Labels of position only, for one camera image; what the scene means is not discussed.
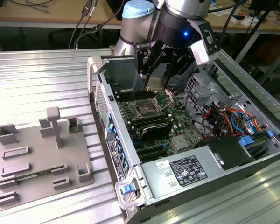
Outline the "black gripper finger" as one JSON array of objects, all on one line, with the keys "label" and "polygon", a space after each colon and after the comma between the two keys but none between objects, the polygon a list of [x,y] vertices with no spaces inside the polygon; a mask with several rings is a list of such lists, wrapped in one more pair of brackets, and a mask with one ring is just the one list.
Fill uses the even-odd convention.
[{"label": "black gripper finger", "polygon": [[162,83],[167,88],[171,77],[175,75],[182,75],[188,67],[194,62],[194,55],[192,52],[187,52],[182,56],[173,53],[171,62],[166,66],[166,71],[162,77]]},{"label": "black gripper finger", "polygon": [[152,47],[151,43],[135,44],[134,58],[136,70],[145,80],[143,85],[146,88],[153,71],[165,58],[165,51]]}]

